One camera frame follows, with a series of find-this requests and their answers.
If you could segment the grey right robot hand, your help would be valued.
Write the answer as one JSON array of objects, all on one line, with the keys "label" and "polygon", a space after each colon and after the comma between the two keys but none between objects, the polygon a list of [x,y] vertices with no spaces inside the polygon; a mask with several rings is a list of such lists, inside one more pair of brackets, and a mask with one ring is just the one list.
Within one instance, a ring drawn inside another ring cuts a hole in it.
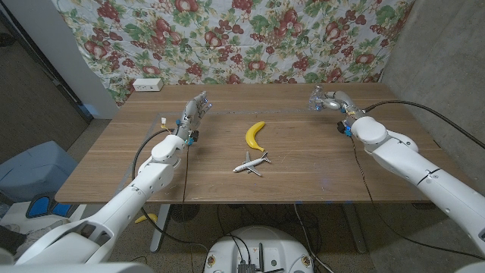
[{"label": "grey right robot hand", "polygon": [[355,120],[365,116],[365,112],[343,91],[325,92],[321,104],[324,108],[341,111]]}]

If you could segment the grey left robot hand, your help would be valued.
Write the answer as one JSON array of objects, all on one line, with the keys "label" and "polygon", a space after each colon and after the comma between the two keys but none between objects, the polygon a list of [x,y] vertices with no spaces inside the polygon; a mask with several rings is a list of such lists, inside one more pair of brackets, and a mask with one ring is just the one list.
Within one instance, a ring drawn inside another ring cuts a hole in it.
[{"label": "grey left robot hand", "polygon": [[176,135],[183,140],[188,140],[189,135],[198,129],[202,118],[211,107],[212,104],[207,100],[206,91],[202,91],[192,100],[189,100],[182,112]]}]

